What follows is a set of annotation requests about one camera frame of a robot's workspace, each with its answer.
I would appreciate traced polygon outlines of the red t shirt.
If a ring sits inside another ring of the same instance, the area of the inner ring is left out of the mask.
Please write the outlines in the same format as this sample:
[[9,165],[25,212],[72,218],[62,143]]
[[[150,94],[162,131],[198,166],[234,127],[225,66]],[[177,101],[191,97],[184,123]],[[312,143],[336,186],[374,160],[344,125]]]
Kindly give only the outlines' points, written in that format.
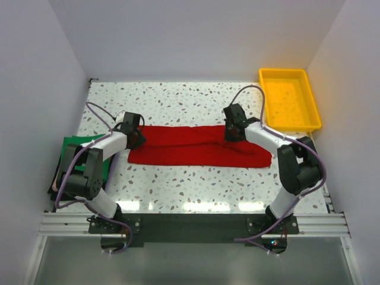
[[227,142],[224,126],[147,126],[147,141],[131,150],[128,163],[152,166],[266,168],[272,155],[247,141]]

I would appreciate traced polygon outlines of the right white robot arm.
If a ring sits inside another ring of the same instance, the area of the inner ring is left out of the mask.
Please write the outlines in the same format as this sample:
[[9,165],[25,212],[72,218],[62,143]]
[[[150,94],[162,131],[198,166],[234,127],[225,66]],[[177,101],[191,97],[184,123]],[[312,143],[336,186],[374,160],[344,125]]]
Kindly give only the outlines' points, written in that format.
[[267,127],[258,118],[247,118],[239,104],[231,104],[223,111],[226,141],[246,141],[277,158],[281,187],[274,201],[265,209],[261,230],[278,233],[285,227],[285,218],[293,214],[300,199],[324,184],[326,168],[309,137],[289,137]]

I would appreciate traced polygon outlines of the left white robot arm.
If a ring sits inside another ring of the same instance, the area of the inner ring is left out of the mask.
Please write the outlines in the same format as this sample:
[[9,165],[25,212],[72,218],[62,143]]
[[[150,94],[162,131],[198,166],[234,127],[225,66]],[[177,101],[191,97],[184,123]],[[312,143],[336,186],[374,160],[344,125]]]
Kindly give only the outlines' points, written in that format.
[[84,144],[68,144],[64,150],[56,185],[55,207],[62,209],[83,203],[103,216],[102,226],[116,233],[123,226],[120,206],[103,189],[104,162],[116,153],[134,150],[146,142],[142,134],[145,120],[142,115],[124,112],[108,133]]

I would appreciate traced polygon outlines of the yellow plastic bin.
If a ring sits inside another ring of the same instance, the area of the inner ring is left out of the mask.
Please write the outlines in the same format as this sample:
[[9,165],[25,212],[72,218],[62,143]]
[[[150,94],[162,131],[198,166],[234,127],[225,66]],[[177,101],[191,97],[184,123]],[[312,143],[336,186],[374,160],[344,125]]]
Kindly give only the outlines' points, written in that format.
[[267,125],[281,132],[322,128],[318,107],[304,69],[261,68]]

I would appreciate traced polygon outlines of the green folded t shirt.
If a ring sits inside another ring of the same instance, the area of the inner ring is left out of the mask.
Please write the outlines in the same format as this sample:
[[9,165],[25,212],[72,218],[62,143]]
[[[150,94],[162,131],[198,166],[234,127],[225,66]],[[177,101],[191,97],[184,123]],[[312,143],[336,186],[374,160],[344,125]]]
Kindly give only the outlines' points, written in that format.
[[[65,153],[65,149],[67,145],[89,143],[91,140],[97,140],[103,135],[104,134],[98,134],[98,135],[89,136],[89,137],[79,137],[79,136],[64,137],[62,150],[61,150],[61,156],[60,156],[60,163],[62,162],[62,159],[64,157],[64,153]],[[114,156],[108,158],[107,160],[103,162],[103,184],[104,185],[106,185],[106,182],[108,180],[110,167],[112,165],[113,159],[114,159]]]

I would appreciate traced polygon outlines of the pink folded t shirt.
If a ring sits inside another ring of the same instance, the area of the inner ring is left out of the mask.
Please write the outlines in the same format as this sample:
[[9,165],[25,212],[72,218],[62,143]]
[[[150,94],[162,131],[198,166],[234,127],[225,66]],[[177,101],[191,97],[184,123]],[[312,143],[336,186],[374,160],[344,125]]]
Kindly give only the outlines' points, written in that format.
[[55,176],[55,178],[54,178],[54,181],[53,181],[53,184],[52,184],[52,189],[53,189],[55,192],[58,192],[58,191],[59,191],[59,188],[57,187],[57,176]]

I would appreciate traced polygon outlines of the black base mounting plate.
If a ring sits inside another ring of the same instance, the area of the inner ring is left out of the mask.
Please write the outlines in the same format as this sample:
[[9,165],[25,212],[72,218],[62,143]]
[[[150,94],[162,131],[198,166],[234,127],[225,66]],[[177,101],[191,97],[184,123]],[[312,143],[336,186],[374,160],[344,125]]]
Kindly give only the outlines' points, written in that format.
[[101,235],[103,249],[120,249],[145,243],[233,243],[261,232],[265,214],[122,214],[122,225],[91,216],[88,232]]

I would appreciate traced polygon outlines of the aluminium frame rail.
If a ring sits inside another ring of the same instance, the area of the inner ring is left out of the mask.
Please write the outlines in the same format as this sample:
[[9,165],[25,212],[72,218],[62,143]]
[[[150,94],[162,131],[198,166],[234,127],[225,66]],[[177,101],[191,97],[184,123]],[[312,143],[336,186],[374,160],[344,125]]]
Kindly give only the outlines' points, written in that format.
[[[322,190],[324,197],[323,206],[326,208],[324,213],[296,213],[284,218],[275,226],[259,232],[250,237],[237,237],[243,239],[244,244],[263,247],[264,251],[274,254],[276,250],[284,251],[284,244],[289,239],[296,238],[338,238],[343,247],[344,258],[349,268],[350,276],[354,284],[363,284],[359,266],[351,250],[351,235],[344,213],[335,211],[330,193]],[[139,213],[138,201],[125,201],[128,211],[122,214],[162,214]],[[238,205],[239,212],[232,213],[231,205],[225,202],[186,202],[183,205],[182,213],[173,211],[168,214],[264,214],[264,204],[261,202],[242,202]],[[101,235],[92,235],[88,232],[89,222],[87,218],[96,216],[94,213],[64,213],[64,212],[45,212],[42,222],[38,229],[36,246],[32,253],[31,261],[28,265],[27,274],[24,282],[32,284],[35,282],[37,271],[40,267],[43,251],[49,237],[87,237],[93,236],[101,239]]]

